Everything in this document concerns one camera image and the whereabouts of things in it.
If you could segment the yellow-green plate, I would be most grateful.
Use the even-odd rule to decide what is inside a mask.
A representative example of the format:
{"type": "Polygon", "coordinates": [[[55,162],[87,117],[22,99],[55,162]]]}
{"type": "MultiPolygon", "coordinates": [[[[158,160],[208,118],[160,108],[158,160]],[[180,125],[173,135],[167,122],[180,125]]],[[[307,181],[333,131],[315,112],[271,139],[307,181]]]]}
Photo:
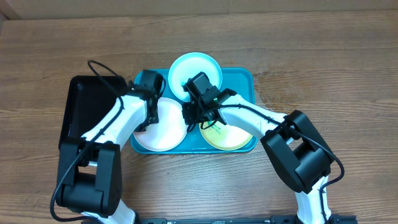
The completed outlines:
{"type": "Polygon", "coordinates": [[[223,151],[240,149],[252,139],[243,129],[219,121],[205,121],[200,132],[207,143],[223,151]]]}

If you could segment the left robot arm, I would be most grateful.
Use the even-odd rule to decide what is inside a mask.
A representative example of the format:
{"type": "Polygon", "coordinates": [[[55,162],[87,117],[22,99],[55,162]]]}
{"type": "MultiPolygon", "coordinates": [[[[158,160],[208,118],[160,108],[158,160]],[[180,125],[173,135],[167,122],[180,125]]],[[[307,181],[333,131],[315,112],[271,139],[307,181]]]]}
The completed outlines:
{"type": "Polygon", "coordinates": [[[165,78],[144,70],[138,83],[118,96],[105,117],[80,138],[60,145],[57,186],[50,201],[50,214],[58,222],[69,222],[55,214],[55,206],[77,213],[78,220],[93,223],[135,223],[136,213],[121,200],[121,149],[134,132],[158,123],[157,103],[165,78]]]}

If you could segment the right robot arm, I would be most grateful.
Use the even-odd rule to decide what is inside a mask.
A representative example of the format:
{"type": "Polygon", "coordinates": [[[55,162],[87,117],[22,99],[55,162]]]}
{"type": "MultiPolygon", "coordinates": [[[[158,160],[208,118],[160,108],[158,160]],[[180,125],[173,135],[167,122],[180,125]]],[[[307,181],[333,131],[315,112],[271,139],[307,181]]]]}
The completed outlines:
{"type": "Polygon", "coordinates": [[[265,110],[228,88],[223,91],[200,72],[183,84],[190,101],[183,118],[192,130],[205,121],[235,126],[261,141],[277,175],[295,192],[302,223],[329,223],[326,185],[335,160],[327,143],[308,117],[265,110]]]}

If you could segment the pink plate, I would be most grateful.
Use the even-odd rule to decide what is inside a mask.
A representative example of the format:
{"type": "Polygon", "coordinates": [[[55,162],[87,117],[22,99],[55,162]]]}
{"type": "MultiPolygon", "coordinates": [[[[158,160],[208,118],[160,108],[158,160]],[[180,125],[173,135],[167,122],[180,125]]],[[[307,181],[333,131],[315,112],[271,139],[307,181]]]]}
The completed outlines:
{"type": "Polygon", "coordinates": [[[131,136],[136,152],[165,152],[177,147],[187,134],[187,125],[179,102],[161,97],[157,104],[158,123],[150,124],[143,132],[131,136]]]}

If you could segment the light blue plate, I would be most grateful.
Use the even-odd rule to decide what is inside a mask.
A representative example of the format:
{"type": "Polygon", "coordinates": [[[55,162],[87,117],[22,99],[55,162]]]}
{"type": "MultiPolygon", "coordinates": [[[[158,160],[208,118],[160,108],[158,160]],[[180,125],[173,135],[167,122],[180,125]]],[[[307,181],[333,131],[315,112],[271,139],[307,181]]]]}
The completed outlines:
{"type": "Polygon", "coordinates": [[[204,72],[212,85],[221,87],[223,76],[218,62],[207,54],[191,52],[180,56],[169,69],[168,83],[172,93],[184,102],[189,102],[189,94],[183,85],[200,72],[204,72]]]}

